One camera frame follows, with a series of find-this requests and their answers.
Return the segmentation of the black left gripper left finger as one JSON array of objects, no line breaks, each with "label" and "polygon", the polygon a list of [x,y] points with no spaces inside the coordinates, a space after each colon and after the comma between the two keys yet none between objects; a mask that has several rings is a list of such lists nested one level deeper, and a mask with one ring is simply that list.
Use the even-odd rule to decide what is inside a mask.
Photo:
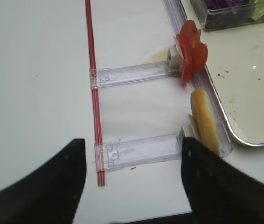
[{"label": "black left gripper left finger", "polygon": [[71,224],[87,173],[84,139],[0,191],[0,224]]}]

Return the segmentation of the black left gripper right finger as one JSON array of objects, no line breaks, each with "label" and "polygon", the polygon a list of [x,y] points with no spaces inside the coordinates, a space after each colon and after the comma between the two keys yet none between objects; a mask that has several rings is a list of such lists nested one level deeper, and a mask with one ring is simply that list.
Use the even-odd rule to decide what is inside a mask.
[{"label": "black left gripper right finger", "polygon": [[198,224],[264,224],[264,184],[193,137],[181,144],[181,179]]}]

